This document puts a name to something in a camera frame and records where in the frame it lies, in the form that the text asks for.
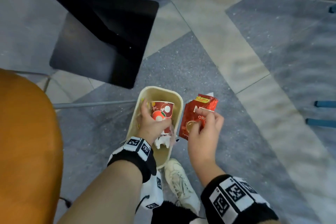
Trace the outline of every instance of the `red paper cup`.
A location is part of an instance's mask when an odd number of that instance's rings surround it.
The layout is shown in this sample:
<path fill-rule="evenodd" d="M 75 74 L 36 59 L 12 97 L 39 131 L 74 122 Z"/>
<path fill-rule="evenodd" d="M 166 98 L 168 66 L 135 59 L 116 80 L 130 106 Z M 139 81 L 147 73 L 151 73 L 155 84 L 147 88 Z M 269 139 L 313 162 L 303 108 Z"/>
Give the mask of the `red paper cup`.
<path fill-rule="evenodd" d="M 154 120 L 162 121 L 167 118 L 171 118 L 173 115 L 173 107 L 174 103 L 166 102 L 166 101 L 152 101 L 152 117 Z M 170 129 L 166 128 L 162 135 L 169 134 Z"/>

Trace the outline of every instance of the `right hand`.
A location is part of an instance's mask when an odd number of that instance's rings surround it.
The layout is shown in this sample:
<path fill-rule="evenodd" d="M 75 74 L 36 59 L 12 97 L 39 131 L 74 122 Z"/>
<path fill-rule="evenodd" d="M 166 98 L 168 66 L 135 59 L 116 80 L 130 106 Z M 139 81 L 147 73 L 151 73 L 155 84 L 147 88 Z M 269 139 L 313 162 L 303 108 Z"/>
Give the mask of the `right hand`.
<path fill-rule="evenodd" d="M 215 154 L 219 133 L 224 118 L 216 112 L 196 109 L 196 113 L 205 116 L 205 126 L 200 132 L 200 123 L 194 124 L 188 137 L 188 154 L 196 173 L 207 165 L 215 165 Z"/>

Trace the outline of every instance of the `beige paper tray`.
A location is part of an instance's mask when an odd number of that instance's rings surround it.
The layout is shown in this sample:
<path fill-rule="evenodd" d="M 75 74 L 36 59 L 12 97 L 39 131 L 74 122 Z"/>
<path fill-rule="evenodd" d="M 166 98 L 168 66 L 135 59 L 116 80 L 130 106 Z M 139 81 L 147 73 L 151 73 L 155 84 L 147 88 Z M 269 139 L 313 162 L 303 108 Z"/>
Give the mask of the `beige paper tray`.
<path fill-rule="evenodd" d="M 147 99 L 148 103 L 150 103 L 151 101 L 160 100 L 174 103 L 173 116 L 171 120 L 174 126 L 174 132 L 176 134 L 177 127 L 179 125 L 183 111 L 183 99 L 175 91 L 166 90 L 156 86 L 148 86 L 141 90 L 139 94 L 138 101 L 133 112 L 132 120 L 128 128 L 126 139 L 129 139 L 132 136 L 136 136 L 138 132 L 137 116 L 140 113 L 142 99 L 144 98 Z M 153 146 L 154 158 L 156 161 L 157 169 L 164 167 L 165 164 L 168 162 L 171 150 L 172 146 L 170 146 L 169 149 L 167 149 L 164 145 L 162 145 L 160 149 L 157 149 L 155 146 Z"/>

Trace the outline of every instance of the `black and white wristband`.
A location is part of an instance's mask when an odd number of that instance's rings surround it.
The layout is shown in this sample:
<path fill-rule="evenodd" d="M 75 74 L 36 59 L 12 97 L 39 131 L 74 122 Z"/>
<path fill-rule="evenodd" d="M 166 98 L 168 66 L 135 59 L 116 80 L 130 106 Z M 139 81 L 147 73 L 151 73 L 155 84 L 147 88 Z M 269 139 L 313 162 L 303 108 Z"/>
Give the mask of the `black and white wristband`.
<path fill-rule="evenodd" d="M 201 200 L 209 223 L 257 224 L 278 220 L 270 204 L 239 177 L 214 178 L 204 189 Z"/>
<path fill-rule="evenodd" d="M 107 166 L 117 160 L 126 160 L 135 164 L 142 174 L 142 183 L 147 182 L 151 175 L 156 175 L 156 162 L 149 143 L 140 137 L 131 137 L 110 156 Z"/>

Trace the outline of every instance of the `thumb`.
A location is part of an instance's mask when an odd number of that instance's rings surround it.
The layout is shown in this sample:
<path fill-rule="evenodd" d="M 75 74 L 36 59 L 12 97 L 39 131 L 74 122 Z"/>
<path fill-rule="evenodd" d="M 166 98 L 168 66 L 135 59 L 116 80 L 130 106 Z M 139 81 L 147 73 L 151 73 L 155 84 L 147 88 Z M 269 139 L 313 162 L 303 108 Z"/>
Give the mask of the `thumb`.
<path fill-rule="evenodd" d="M 192 126 L 191 131 L 190 131 L 189 136 L 188 136 L 188 140 L 193 140 L 194 138 L 196 138 L 199 135 L 200 126 L 201 126 L 200 122 L 197 122 Z"/>
<path fill-rule="evenodd" d="M 171 118 L 162 121 L 157 121 L 157 128 L 159 128 L 162 131 L 165 130 L 170 125 L 171 125 Z"/>

